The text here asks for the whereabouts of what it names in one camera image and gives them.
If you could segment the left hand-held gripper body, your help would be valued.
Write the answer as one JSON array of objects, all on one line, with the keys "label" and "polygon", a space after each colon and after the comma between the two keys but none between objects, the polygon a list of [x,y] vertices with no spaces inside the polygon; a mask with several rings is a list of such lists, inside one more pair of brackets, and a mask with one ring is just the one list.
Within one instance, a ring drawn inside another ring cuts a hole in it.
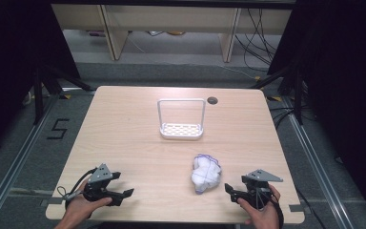
[{"label": "left hand-held gripper body", "polygon": [[108,198],[110,194],[107,191],[107,186],[112,179],[112,172],[105,163],[102,163],[88,179],[83,191],[84,198],[88,201]]}]

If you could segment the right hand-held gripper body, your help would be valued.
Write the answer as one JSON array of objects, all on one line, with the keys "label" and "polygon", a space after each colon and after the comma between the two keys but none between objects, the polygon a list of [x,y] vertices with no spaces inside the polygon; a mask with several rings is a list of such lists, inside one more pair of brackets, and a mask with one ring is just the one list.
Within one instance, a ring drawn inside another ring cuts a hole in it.
[{"label": "right hand-held gripper body", "polygon": [[272,191],[269,182],[282,182],[281,177],[277,177],[262,169],[257,169],[245,175],[251,179],[251,182],[245,184],[247,188],[247,201],[255,208],[262,209],[272,197]]}]

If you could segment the white cloth with purple lines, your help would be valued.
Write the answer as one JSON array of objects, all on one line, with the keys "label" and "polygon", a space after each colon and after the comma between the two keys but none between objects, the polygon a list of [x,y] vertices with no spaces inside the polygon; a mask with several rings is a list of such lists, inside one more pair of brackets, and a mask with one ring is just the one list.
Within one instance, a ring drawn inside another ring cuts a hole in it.
[{"label": "white cloth with purple lines", "polygon": [[199,154],[193,160],[191,180],[194,191],[201,195],[207,189],[212,189],[220,183],[222,169],[216,158]]}]

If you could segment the white plastic towel rack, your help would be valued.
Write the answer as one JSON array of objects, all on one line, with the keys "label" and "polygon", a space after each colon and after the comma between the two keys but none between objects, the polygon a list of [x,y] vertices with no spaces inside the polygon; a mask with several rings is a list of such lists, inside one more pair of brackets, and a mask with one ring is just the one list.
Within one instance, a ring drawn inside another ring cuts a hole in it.
[{"label": "white plastic towel rack", "polygon": [[204,133],[205,108],[203,98],[159,99],[159,133],[166,139],[198,140]]}]

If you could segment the person's right hand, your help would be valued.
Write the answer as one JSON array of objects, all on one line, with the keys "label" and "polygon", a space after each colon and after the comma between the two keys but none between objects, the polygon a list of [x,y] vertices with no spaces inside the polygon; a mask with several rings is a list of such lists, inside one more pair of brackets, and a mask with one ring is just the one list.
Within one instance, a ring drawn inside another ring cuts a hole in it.
[{"label": "person's right hand", "polygon": [[249,216],[245,220],[246,225],[253,225],[255,229],[280,229],[279,216],[276,210],[280,193],[273,185],[269,185],[269,187],[273,193],[273,197],[261,211],[254,209],[253,206],[242,198],[237,200],[237,203]]}]

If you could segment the person's left hand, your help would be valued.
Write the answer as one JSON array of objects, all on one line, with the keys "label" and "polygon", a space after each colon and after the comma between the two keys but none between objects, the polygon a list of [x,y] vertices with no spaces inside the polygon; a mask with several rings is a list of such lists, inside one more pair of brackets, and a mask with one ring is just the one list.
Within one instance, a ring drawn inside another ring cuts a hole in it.
[{"label": "person's left hand", "polygon": [[71,222],[82,222],[96,209],[104,207],[111,202],[111,198],[101,198],[95,201],[88,201],[85,199],[83,194],[78,194],[69,203],[63,219],[69,219]]}]

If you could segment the black metal stand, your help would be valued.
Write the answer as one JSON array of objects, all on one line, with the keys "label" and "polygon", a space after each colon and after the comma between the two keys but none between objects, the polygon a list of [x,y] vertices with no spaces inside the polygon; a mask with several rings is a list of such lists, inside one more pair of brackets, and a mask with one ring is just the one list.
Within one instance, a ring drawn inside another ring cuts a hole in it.
[{"label": "black metal stand", "polygon": [[93,87],[84,83],[80,78],[73,77],[57,68],[50,65],[40,65],[35,69],[33,74],[33,90],[34,90],[34,105],[35,118],[34,124],[37,124],[43,117],[43,88],[46,88],[49,94],[60,95],[64,92],[58,82],[58,78],[65,79],[77,88],[86,92],[92,92]]},{"label": "black metal stand", "polygon": [[291,91],[295,92],[295,108],[294,114],[295,119],[300,125],[303,124],[301,117],[301,101],[302,101],[302,74],[300,69],[295,64],[290,64],[289,66],[283,68],[269,75],[262,81],[257,82],[251,89],[261,89],[266,85],[276,81],[278,78],[282,77],[282,81],[277,89],[281,95],[288,95]]}]

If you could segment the black curtain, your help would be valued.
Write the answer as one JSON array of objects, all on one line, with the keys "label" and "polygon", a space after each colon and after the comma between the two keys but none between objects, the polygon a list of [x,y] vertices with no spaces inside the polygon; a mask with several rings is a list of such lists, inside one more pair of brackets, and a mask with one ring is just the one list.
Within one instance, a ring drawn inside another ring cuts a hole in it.
[{"label": "black curtain", "polygon": [[271,72],[297,52],[315,114],[366,200],[366,0],[295,0]]},{"label": "black curtain", "polygon": [[0,137],[37,72],[79,76],[51,0],[0,0]]}]

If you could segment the beige wooden bench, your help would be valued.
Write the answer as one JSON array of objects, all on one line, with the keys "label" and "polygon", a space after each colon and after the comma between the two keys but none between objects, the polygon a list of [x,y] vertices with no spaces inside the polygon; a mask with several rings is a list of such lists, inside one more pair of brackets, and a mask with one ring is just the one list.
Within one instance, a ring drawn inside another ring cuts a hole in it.
[{"label": "beige wooden bench", "polygon": [[71,4],[53,4],[51,7],[63,30],[105,33],[113,60],[120,58],[129,31],[184,31],[216,33],[222,59],[229,62],[236,34],[259,31],[281,35],[291,14],[289,10],[261,7],[248,10]]}]

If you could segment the aluminium floor rail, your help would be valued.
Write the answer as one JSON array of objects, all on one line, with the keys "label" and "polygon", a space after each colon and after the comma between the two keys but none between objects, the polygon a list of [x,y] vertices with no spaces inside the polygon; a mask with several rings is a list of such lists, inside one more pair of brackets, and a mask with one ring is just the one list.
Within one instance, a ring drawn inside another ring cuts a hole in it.
[{"label": "aluminium floor rail", "polygon": [[7,196],[10,193],[10,188],[12,187],[12,184],[17,180],[24,164],[26,163],[31,153],[31,150],[35,145],[42,129],[44,128],[49,114],[58,99],[58,95],[51,95],[47,99],[47,103],[43,109],[43,114],[41,118],[32,126],[25,142],[17,153],[4,178],[0,182],[0,209],[2,208]]},{"label": "aluminium floor rail", "polygon": [[337,225],[340,229],[355,229],[345,205],[340,199],[340,196],[337,193],[334,184],[331,182],[328,173],[325,171],[303,125],[296,118],[295,112],[290,115],[289,119],[312,167],[317,183],[319,184],[319,187],[335,217]]}]

